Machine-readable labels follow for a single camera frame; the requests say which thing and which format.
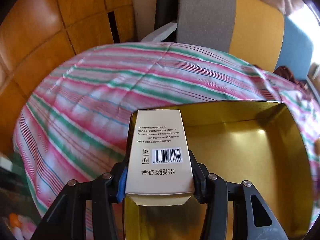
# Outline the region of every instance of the gold box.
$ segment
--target gold box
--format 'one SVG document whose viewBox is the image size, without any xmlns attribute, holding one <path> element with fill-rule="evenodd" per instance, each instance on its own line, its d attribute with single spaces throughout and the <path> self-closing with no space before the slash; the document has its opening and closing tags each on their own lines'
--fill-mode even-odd
<svg viewBox="0 0 320 240">
<path fill-rule="evenodd" d="M 188 148 L 209 172 L 225 181 L 252 181 L 288 237 L 307 233 L 312 213 L 312 181 L 298 127 L 284 103 L 216 101 L 179 109 Z M 132 114 L 128 146 L 136 112 Z M 206 205 L 138 207 L 126 197 L 126 240 L 199 239 Z M 228 203 L 227 238 L 232 239 L 233 205 Z"/>
</svg>

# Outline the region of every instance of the barcode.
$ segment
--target barcode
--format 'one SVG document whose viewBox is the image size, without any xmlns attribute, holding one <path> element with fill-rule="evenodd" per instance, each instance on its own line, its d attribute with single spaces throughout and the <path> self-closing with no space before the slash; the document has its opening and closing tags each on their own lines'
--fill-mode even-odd
<svg viewBox="0 0 320 240">
<path fill-rule="evenodd" d="M 152 149 L 151 163 L 182 163 L 181 148 Z"/>
</svg>

